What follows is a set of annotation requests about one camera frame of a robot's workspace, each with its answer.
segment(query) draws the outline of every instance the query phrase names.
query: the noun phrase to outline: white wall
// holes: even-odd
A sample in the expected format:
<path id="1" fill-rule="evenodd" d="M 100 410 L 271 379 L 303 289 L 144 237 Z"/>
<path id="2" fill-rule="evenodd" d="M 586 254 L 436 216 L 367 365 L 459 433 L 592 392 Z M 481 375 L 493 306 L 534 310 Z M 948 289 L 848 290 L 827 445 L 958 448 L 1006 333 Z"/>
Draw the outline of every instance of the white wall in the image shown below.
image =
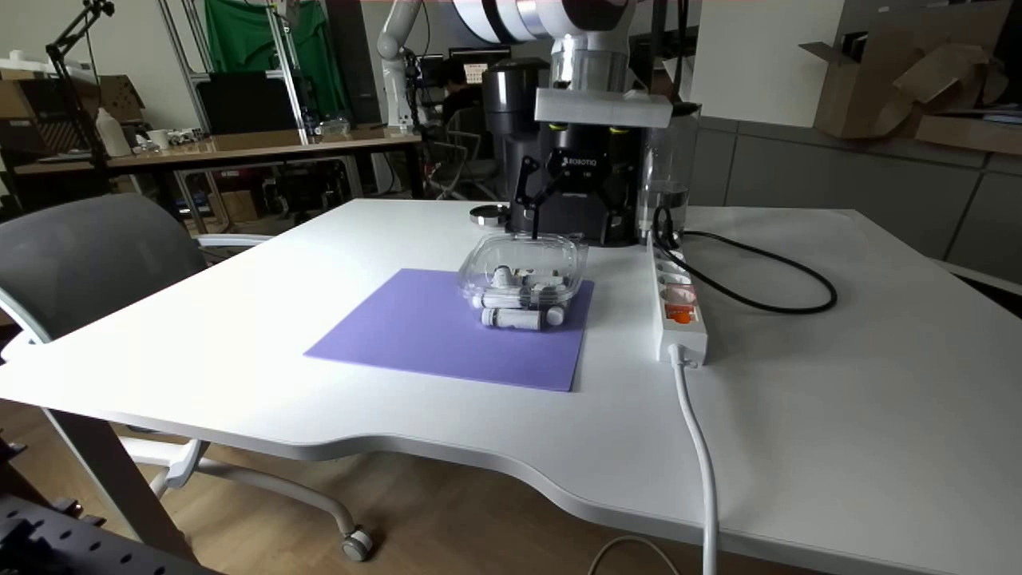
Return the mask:
<path id="1" fill-rule="evenodd" d="M 691 98 L 706 117 L 808 128 L 822 62 L 800 41 L 832 41 L 844 0 L 706 0 Z"/>
<path id="2" fill-rule="evenodd" d="M 80 9 L 80 0 L 2 0 L 0 54 L 19 50 L 45 58 L 45 45 L 55 41 Z M 129 76 L 152 124 L 199 124 L 157 0 L 119 0 L 114 18 L 93 27 L 93 50 L 100 73 Z M 80 41 L 71 58 L 89 62 L 87 41 Z"/>

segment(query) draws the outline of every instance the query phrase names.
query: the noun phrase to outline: desk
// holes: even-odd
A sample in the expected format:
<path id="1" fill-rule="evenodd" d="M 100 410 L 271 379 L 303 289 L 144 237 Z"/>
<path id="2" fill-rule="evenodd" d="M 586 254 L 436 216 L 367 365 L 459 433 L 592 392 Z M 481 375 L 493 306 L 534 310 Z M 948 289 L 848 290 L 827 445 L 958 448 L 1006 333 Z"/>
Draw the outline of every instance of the desk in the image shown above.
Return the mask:
<path id="1" fill-rule="evenodd" d="M 114 158 L 108 159 L 108 175 L 125 173 L 182 173 L 182 170 L 212 170 L 212 166 L 255 166 L 255 163 L 293 163 L 316 158 L 342 158 L 354 155 L 360 187 L 370 183 L 372 151 L 404 151 L 410 166 L 410 194 L 421 194 L 418 183 L 418 135 L 384 135 L 384 128 L 354 128 L 347 138 L 321 138 L 314 143 L 301 143 L 293 133 L 260 133 L 260 135 L 219 135 L 193 149 L 175 149 L 170 155 L 139 155 L 139 158 Z M 72 175 L 93 173 L 93 163 L 21 163 L 10 166 L 15 179 L 29 175 Z"/>
<path id="2" fill-rule="evenodd" d="M 486 467 L 584 521 L 698 536 L 698 481 L 653 365 L 647 264 L 589 251 L 597 282 L 573 392 L 462 383 L 303 352 L 396 269 L 455 269 L 470 205 L 351 203 L 0 372 L 13 403 L 330 461 L 401 452 Z M 1022 525 L 1022 325 L 853 211 L 691 211 L 796 255 L 844 294 L 766 317 L 706 294 L 695 372 L 722 486 L 722 548 L 820 571 L 1011 571 Z M 815 289 L 688 248 L 722 282 Z"/>

